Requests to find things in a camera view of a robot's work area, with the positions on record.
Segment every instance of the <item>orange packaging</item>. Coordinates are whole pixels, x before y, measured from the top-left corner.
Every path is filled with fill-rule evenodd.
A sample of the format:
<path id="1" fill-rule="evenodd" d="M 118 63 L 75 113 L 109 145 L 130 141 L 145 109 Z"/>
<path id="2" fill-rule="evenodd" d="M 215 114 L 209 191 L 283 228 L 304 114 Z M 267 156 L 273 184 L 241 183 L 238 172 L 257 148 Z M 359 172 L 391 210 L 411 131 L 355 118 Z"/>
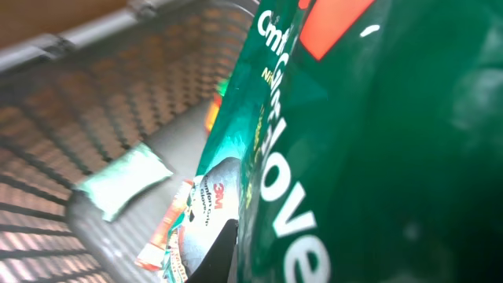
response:
<path id="1" fill-rule="evenodd" d="M 220 94 L 215 94 L 213 100 L 211 101 L 210 108 L 207 111 L 206 120 L 204 121 L 204 126 L 209 134 L 213 128 L 213 124 L 217 119 L 218 111 L 220 110 L 220 105 L 222 104 L 222 97 Z"/>
<path id="2" fill-rule="evenodd" d="M 163 221 L 156 228 L 156 232 L 150 238 L 150 242 L 145 245 L 137 256 L 134 263 L 149 271 L 157 271 L 162 267 L 164 258 L 164 250 L 167 243 L 167 231 L 173 226 L 173 222 L 183 213 L 187 206 L 187 197 L 189 197 L 190 190 L 193 187 L 193 182 L 185 180 L 173 202 L 167 209 L 163 217 Z"/>

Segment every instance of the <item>orange logo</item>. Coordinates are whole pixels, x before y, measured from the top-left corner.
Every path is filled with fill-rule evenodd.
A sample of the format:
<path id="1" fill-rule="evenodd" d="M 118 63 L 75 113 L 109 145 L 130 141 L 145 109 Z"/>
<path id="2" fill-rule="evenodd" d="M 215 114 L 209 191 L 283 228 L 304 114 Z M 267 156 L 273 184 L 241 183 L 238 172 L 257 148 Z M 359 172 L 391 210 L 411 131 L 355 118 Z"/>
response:
<path id="1" fill-rule="evenodd" d="M 317 0 L 300 33 L 300 42 L 316 60 L 339 41 L 375 0 Z M 306 9 L 310 0 L 299 0 Z"/>
<path id="2" fill-rule="evenodd" d="M 213 185 L 213 190 L 215 191 L 216 195 L 216 200 L 215 200 L 215 209 L 220 209 L 223 207 L 222 200 L 223 200 L 223 184 L 219 183 L 218 186 L 217 184 Z"/>

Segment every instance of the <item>green plastic bag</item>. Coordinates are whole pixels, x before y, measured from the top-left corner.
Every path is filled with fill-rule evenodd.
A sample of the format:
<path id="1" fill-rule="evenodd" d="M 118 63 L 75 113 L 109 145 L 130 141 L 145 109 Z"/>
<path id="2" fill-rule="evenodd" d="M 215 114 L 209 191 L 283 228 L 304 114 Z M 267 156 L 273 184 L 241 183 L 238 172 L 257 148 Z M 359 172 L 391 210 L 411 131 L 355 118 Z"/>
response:
<path id="1" fill-rule="evenodd" d="M 501 1 L 341 3 L 274 74 L 239 282 L 503 281 Z"/>
<path id="2" fill-rule="evenodd" d="M 205 175 L 227 157 L 242 159 L 253 142 L 260 108 L 270 92 L 274 67 L 286 42 L 298 34 L 304 10 L 296 2 L 262 1 L 233 74 L 222 88 L 222 106 L 196 175 Z"/>

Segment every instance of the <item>3m logo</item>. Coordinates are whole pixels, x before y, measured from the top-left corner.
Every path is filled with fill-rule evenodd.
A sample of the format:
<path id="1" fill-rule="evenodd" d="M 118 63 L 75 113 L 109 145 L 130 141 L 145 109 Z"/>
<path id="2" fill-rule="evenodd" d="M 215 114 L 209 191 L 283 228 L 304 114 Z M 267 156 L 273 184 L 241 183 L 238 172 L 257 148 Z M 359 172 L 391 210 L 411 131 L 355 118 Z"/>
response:
<path id="1" fill-rule="evenodd" d="M 222 204 L 223 190 L 224 190 L 223 184 L 222 183 L 219 183 L 218 185 L 214 184 L 213 190 L 215 191 L 215 196 L 216 196 L 215 209 L 220 209 L 223 207 L 223 204 Z"/>
<path id="2" fill-rule="evenodd" d="M 300 33 L 300 42 L 316 60 L 346 33 L 375 0 L 317 0 Z M 310 0 L 299 0 L 306 9 Z"/>

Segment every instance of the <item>gray basket bottom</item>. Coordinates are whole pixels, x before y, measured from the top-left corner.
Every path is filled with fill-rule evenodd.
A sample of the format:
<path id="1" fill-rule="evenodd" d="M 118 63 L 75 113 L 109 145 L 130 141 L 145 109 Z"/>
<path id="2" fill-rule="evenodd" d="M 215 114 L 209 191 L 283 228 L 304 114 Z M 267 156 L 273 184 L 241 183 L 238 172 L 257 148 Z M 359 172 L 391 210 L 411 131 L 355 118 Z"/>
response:
<path id="1" fill-rule="evenodd" d="M 101 212 L 82 194 L 72 197 L 68 225 L 115 281 L 159 281 L 156 273 L 135 266 L 134 260 L 149 242 L 182 180 L 196 173 L 207 138 L 207 107 L 204 102 L 191 108 L 149 138 L 147 143 L 174 175 L 135 197 L 115 222 L 101 220 Z"/>

